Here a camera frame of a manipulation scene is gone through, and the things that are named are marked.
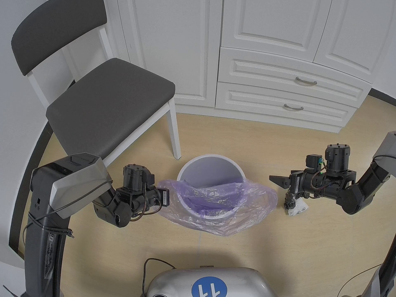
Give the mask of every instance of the black baseboard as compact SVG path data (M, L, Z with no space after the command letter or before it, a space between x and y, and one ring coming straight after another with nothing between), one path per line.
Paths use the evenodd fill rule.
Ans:
M11 227L9 230L8 245L22 258L23 254L19 251L19 234L21 233L23 214L25 212L27 198L30 192L30 179L32 176L32 171L40 164L41 158L47 148L48 141L50 140L52 133L52 128L47 122L44 130L38 138L33 153L30 156L29 162L22 177L21 185L19 186L17 200L15 201Z
M376 90L374 88L371 88L370 92L369 92L369 96L372 96L374 98L380 99L384 102L388 102L390 103L392 106L396 106L396 99L383 93L380 92L379 90Z

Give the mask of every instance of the purple plastic bag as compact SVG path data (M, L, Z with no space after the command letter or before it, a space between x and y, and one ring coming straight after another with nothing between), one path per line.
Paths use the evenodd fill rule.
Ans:
M247 179L208 188L165 180L158 187L170 191L170 205L162 208L160 215L187 228L221 236L260 223L278 202L273 189Z

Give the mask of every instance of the chair leg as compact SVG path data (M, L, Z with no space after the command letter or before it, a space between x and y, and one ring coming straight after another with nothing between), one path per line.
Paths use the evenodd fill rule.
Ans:
M178 160L181 158L179 131L177 129L175 99L172 98L168 101L170 110L166 113L168 120L169 133L171 135L173 155Z

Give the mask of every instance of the metal handle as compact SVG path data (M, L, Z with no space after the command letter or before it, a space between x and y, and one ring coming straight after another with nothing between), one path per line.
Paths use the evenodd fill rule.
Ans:
M293 108L292 106L288 106L287 104L283 105L285 108L291 109L291 110L295 110L295 111L300 111L300 110L304 110L304 107L302 106L301 108Z
M296 77L296 81L303 82L303 83L308 84L308 85L317 85L318 84L317 82L309 82L307 80L302 80L302 79L300 79L298 77Z

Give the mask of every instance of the floor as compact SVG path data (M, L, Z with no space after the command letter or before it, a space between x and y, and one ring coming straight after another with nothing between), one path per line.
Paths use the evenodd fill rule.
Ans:
M109 166L115 188L122 185L126 164L146 166L157 183L176 179L192 158L215 153L236 161L250 180L274 188L278 207L262 223L225 238L187 229L159 215L118 229L99 220L88 205L70 221L75 238L66 240L63 293L139 297L143 263L156 257L182 269L250 267L260 271L280 297L337 296L349 278L385 258L396 231L396 179L391 177L372 204L356 215L347 215L334 201L308 199L306 212L289 217L282 207L285 191L268 177L304 169L307 154L324 154L328 144L346 143L351 146L349 168L357 171L359 178L386 133L396 129L395 116L396 107L370 96L339 134L178 114L180 160L173 158L167 123L160 119ZM63 156L65 152L52 136L41 163ZM151 262L146 282L167 269ZM360 295L373 272L349 282L340 296ZM396 289L389 296L396 296Z

